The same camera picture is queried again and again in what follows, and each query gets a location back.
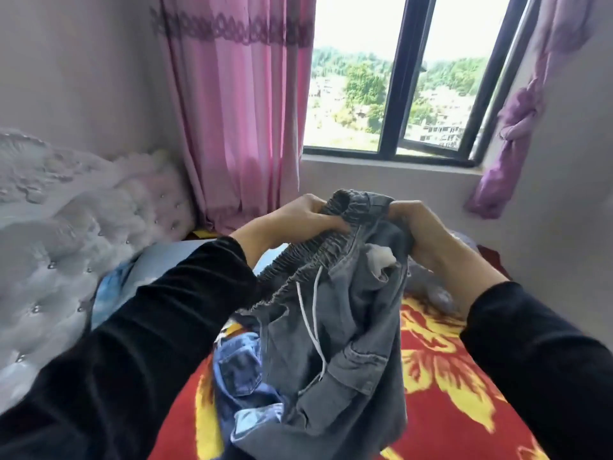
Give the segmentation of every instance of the purple curtain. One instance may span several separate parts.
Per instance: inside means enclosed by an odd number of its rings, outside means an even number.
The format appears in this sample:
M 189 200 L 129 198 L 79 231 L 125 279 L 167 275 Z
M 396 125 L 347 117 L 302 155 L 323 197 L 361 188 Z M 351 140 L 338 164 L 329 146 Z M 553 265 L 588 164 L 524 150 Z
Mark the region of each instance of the purple curtain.
M 155 0 L 205 225 L 232 232 L 298 196 L 315 0 Z
M 539 56 L 532 80 L 505 104 L 498 161 L 481 178 L 465 208 L 484 219 L 498 219 L 513 196 L 528 154 L 532 132 L 544 111 L 543 87 L 591 36 L 594 0 L 542 0 Z

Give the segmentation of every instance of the white tufted headboard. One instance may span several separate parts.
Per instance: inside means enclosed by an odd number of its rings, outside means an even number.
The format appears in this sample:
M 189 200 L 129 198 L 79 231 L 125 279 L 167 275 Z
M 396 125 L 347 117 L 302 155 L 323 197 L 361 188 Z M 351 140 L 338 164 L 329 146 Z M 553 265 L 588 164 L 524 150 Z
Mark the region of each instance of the white tufted headboard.
M 80 338 L 109 270 L 193 227 L 165 151 L 109 162 L 0 131 L 0 413 Z

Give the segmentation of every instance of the black sleeve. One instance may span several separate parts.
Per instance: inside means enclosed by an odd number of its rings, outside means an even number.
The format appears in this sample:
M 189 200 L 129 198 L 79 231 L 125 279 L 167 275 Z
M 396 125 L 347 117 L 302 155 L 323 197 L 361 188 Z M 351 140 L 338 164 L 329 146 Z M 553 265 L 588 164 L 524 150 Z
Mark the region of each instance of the black sleeve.
M 461 338 L 551 459 L 613 456 L 613 356 L 598 340 L 515 283 L 475 301 Z
M 223 238 L 138 288 L 0 417 L 0 459 L 146 459 L 175 397 L 255 286 L 240 245 Z

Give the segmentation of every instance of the clothing pile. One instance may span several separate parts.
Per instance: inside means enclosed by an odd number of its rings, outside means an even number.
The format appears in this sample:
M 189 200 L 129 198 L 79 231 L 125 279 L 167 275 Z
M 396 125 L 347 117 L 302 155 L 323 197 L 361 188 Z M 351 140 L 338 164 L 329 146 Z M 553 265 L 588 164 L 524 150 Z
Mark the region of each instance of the clothing pile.
M 399 309 L 412 238 L 392 199 L 342 190 L 350 225 L 288 246 L 258 276 L 248 332 L 213 357 L 223 458 L 370 459 L 406 426 Z

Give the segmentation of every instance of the black window frame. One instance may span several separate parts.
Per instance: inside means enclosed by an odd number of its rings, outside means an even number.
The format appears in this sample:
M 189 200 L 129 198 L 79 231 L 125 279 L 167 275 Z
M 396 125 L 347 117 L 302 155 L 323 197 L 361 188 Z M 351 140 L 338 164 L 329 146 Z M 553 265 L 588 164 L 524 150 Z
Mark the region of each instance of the black window frame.
M 456 167 L 479 166 L 494 134 L 498 112 L 511 90 L 536 27 L 540 0 L 534 0 L 533 3 L 530 1 L 509 1 L 468 123 L 456 150 L 404 138 L 436 4 L 436 0 L 406 0 L 377 151 L 305 145 L 304 153 Z M 527 18 L 518 32 L 524 16 Z M 483 122 L 485 125 L 481 137 L 475 145 Z M 398 148 L 423 151 L 432 156 L 397 154 Z

